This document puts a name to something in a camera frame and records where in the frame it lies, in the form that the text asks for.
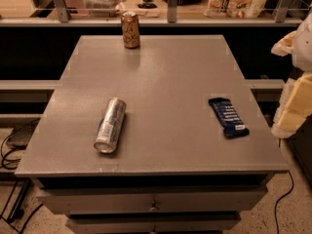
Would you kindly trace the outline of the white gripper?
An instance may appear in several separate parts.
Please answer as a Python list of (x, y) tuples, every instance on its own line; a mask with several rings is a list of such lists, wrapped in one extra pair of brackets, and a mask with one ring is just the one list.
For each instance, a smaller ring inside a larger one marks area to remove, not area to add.
[[(292, 52), (292, 64), (306, 72), (312, 71), (312, 14), (280, 39), (271, 53), (284, 57)], [(272, 134), (288, 138), (296, 133), (308, 116), (312, 115), (312, 74), (303, 74), (298, 79), (289, 78), (281, 93), (276, 110)]]

